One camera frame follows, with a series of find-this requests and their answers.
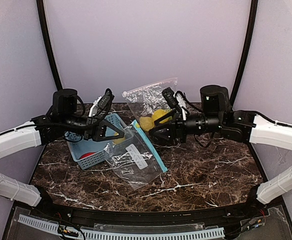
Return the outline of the small blue zip bag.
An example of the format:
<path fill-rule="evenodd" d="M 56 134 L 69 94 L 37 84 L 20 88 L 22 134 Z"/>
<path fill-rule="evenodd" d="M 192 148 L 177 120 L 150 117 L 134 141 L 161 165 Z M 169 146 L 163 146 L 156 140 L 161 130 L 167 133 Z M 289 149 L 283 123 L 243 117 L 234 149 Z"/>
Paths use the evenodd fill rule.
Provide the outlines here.
<path fill-rule="evenodd" d="M 125 140 L 108 143 L 104 159 L 119 178 L 137 190 L 166 173 L 168 168 L 136 120 L 123 131 Z"/>

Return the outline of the large pink zip bag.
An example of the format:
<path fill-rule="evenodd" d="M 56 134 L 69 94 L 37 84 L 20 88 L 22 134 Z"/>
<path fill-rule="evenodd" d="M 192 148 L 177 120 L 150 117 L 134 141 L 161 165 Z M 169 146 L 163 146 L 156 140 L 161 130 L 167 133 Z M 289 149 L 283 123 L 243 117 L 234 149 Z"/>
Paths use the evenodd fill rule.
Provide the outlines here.
<path fill-rule="evenodd" d="M 176 90 L 178 79 L 168 78 L 155 83 L 124 91 L 122 97 L 140 126 L 140 117 L 152 117 L 158 109 L 171 110 L 162 95 L 166 88 Z"/>

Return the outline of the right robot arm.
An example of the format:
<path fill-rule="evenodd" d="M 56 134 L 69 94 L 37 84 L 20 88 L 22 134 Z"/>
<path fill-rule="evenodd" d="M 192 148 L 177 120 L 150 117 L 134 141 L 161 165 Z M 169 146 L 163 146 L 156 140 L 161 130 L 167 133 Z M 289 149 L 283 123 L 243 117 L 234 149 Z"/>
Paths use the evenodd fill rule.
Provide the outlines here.
<path fill-rule="evenodd" d="M 292 125 L 272 120 L 262 113 L 232 110 L 226 87 L 206 85 L 200 90 L 201 109 L 188 114 L 171 88 L 162 91 L 171 111 L 155 120 L 149 134 L 155 140 L 185 143 L 188 135 L 219 133 L 223 138 L 239 143 L 262 144 L 292 151 Z M 292 166 L 273 179 L 250 190 L 247 201 L 267 205 L 292 190 Z"/>

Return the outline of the yellow lemon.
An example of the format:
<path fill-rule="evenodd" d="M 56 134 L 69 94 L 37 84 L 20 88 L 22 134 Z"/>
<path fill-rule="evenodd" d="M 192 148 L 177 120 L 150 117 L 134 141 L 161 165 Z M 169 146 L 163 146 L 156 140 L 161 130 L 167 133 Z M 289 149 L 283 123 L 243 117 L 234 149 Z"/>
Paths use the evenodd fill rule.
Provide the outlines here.
<path fill-rule="evenodd" d="M 151 118 L 152 120 L 155 122 L 156 120 L 158 120 L 159 118 L 165 116 L 166 114 L 168 114 L 171 110 L 170 109 L 157 109 L 154 111 L 154 113 L 152 114 Z M 172 120 L 172 116 L 169 116 L 163 120 L 161 120 L 159 123 L 160 124 L 164 124 L 168 121 Z"/>

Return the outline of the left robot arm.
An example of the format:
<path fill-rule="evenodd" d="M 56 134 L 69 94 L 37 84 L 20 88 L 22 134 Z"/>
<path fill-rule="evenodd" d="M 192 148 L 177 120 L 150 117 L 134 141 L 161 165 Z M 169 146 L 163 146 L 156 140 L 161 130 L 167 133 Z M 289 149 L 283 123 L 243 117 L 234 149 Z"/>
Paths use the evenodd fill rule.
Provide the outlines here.
<path fill-rule="evenodd" d="M 75 89 L 65 88 L 52 96 L 52 105 L 46 114 L 0 133 L 0 159 L 17 152 L 54 142 L 65 133 L 75 133 L 83 140 L 104 142 L 124 137 L 124 132 L 106 120 L 114 95 L 108 88 L 92 104 L 88 116 L 85 110 L 77 115 L 83 101 Z M 49 194 L 40 186 L 22 183 L 0 173 L 0 196 L 31 207 L 51 202 Z"/>

